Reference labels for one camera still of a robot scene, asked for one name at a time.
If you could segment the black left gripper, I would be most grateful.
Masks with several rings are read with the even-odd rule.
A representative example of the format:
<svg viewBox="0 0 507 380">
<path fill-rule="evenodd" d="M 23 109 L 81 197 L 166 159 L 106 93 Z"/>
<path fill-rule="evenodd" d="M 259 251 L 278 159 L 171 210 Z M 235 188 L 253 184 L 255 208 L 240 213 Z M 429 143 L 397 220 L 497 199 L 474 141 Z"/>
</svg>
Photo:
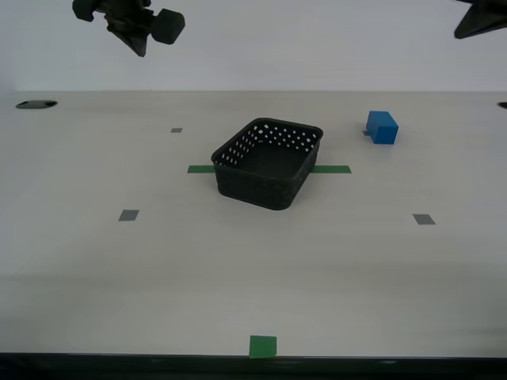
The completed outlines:
<svg viewBox="0 0 507 380">
<path fill-rule="evenodd" d="M 139 57 L 146 55 L 149 36 L 163 44 L 173 44 L 185 27 L 182 13 L 162 9 L 158 14 L 148 7 L 150 0 L 104 0 L 72 2 L 74 15 L 92 22 L 94 13 L 103 13 L 107 30 Z"/>
</svg>

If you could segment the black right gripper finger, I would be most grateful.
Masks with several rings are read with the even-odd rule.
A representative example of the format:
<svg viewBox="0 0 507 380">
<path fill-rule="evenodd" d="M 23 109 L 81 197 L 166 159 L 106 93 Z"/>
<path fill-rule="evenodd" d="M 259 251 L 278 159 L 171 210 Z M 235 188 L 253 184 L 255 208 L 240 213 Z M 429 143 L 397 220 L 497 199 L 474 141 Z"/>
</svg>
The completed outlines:
<svg viewBox="0 0 507 380">
<path fill-rule="evenodd" d="M 483 12 L 506 15 L 505 0 L 464 1 L 464 3 L 471 5 L 469 10 L 481 10 Z"/>
<path fill-rule="evenodd" d="M 469 9 L 454 31 L 456 39 L 493 32 L 506 28 L 506 15 Z"/>
</svg>

